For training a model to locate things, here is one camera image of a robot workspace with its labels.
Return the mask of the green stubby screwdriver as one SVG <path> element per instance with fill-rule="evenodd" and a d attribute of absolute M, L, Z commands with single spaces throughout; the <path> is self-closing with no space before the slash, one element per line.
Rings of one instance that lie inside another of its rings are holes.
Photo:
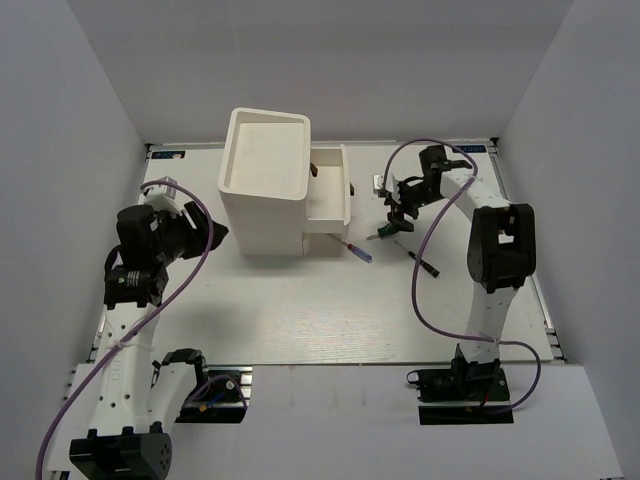
<path fill-rule="evenodd" d="M 377 229 L 377 232 L 366 237 L 367 241 L 375 240 L 375 239 L 385 239 L 396 235 L 398 233 L 398 229 L 391 223 L 380 227 Z"/>

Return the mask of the black green precision screwdriver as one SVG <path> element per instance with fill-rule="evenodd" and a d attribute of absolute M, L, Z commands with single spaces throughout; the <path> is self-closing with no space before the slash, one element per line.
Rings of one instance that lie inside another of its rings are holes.
<path fill-rule="evenodd" d="M 406 248 L 400 242 L 396 241 L 396 244 L 398 246 L 400 246 L 412 260 L 418 261 L 420 266 L 421 266 L 421 268 L 424 271 L 426 271 L 429 275 L 431 275 L 433 278 L 438 278 L 439 277 L 440 271 L 438 269 L 436 269 L 433 265 L 428 263 L 426 260 L 420 258 L 414 251 Z"/>

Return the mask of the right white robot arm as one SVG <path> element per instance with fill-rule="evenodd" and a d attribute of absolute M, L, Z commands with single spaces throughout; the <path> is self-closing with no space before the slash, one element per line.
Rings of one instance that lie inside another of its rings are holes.
<path fill-rule="evenodd" d="M 535 272 L 535 214 L 531 205 L 512 203 L 486 186 L 477 162 L 458 146 L 430 140 L 419 161 L 421 175 L 397 180 L 386 168 L 375 176 L 373 189 L 388 206 L 388 223 L 397 232 L 413 231 L 420 208 L 438 201 L 470 222 L 466 262 L 474 289 L 466 330 L 428 328 L 457 340 L 452 388 L 472 399 L 486 389 L 487 374 L 498 366 L 508 310 Z"/>

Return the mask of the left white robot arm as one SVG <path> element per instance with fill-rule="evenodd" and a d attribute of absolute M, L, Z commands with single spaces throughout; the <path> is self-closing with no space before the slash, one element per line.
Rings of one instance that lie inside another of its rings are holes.
<path fill-rule="evenodd" d="M 164 479 L 172 462 L 171 427 L 188 398 L 211 387 L 201 351 L 153 354 L 159 312 L 167 305 L 168 268 L 201 260 L 228 230 L 196 201 L 150 201 L 121 210 L 118 261 L 105 270 L 105 340 L 96 361 L 97 404 L 69 459 L 88 479 Z"/>

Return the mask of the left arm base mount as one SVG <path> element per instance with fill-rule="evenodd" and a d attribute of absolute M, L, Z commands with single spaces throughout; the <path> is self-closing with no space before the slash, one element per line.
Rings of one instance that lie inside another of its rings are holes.
<path fill-rule="evenodd" d="M 203 425 L 240 424 L 244 420 L 246 411 L 238 390 L 227 377 L 231 377 L 239 385 L 246 403 L 249 403 L 252 374 L 251 366 L 209 369 L 210 378 L 221 376 L 221 379 L 211 382 L 207 390 L 184 406 L 176 422 Z"/>

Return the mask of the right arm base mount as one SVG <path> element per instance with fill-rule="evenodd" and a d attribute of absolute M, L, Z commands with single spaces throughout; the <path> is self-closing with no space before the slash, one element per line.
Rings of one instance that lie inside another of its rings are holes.
<path fill-rule="evenodd" d="M 422 426 L 513 424 L 513 407 L 503 369 L 496 379 L 463 391 L 449 368 L 412 370 L 406 381 L 417 390 Z"/>

